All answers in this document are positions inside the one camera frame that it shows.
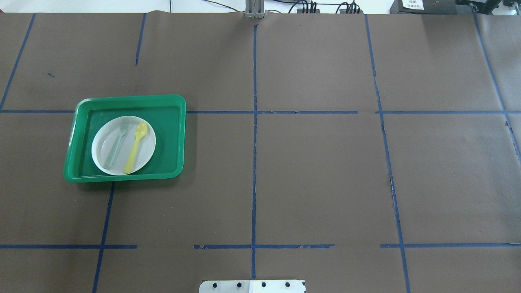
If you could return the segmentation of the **green plastic tray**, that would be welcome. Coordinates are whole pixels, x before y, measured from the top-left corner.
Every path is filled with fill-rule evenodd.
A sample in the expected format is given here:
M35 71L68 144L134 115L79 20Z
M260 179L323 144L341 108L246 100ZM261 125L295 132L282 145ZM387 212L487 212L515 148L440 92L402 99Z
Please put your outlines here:
M155 131L156 147L145 167L130 175L114 176L95 165L91 147L100 128L121 116L146 120ZM184 167L185 129L186 101L180 95L85 99L73 116L63 176L74 183L174 178Z

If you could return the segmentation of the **yellow plastic spoon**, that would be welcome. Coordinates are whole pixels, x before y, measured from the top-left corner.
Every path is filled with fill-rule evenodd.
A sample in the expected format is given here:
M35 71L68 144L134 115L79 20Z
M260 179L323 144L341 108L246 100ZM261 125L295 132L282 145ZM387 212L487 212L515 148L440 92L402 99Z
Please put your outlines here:
M147 135L148 133L148 124L145 121L141 121L134 132L134 143L132 145L132 149L130 150L129 156L125 162L123 173L124 174L130 174L134 168L137 153L138 153L138 146L141 142L141 140Z

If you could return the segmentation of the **metal base plate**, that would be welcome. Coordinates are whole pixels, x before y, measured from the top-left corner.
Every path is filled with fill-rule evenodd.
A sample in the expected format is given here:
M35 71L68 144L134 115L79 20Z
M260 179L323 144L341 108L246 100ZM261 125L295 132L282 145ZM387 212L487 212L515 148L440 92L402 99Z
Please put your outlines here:
M199 293L305 293L304 280L207 280Z

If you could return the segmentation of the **translucent plastic fork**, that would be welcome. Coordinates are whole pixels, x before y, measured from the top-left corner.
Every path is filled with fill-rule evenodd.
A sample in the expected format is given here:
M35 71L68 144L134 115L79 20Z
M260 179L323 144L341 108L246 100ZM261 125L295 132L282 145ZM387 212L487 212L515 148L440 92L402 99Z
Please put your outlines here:
M105 162L102 165L105 169L111 169L113 167L115 160L116 160L116 155L117 155L120 143L121 143L123 137L128 133L129 124L130 124L129 118L123 117L121 119L121 123L120 123L119 129L118 129L118 135L114 141L114 144L112 145L112 148L110 149L110 152L109 152Z

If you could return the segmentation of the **aluminium frame post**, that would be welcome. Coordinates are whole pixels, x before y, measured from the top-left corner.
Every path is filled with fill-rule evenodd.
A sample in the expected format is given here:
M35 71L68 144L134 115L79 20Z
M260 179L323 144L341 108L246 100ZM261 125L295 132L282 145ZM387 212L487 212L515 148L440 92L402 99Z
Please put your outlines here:
M262 19L265 17L264 0L246 0L245 1L245 18L246 19Z

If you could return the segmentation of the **white round plate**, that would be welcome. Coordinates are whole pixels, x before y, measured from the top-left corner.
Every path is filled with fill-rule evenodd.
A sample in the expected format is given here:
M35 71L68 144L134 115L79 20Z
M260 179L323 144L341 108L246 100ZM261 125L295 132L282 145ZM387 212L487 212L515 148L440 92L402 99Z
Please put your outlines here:
M120 143L113 167L111 169L105 169L102 165L105 162L110 152L110 149L112 148L112 145L114 144L114 141L118 135L118 129L121 123L121 119L123 117L129 118L130 124L128 133L123 137ZM129 156L130 150L132 149L132 145L134 143L135 129L141 121L145 121L148 124L148 133L141 140L138 146L136 162L130 174L139 171L141 168L145 167L145 165L147 165L147 163L151 160L151 157L153 156L156 147L156 135L152 126L146 120L136 116L121 116L112 119L110 122L107 122L104 126L102 126L93 139L91 147L92 159L95 165L102 172L114 176L130 175L124 174L123 168Z

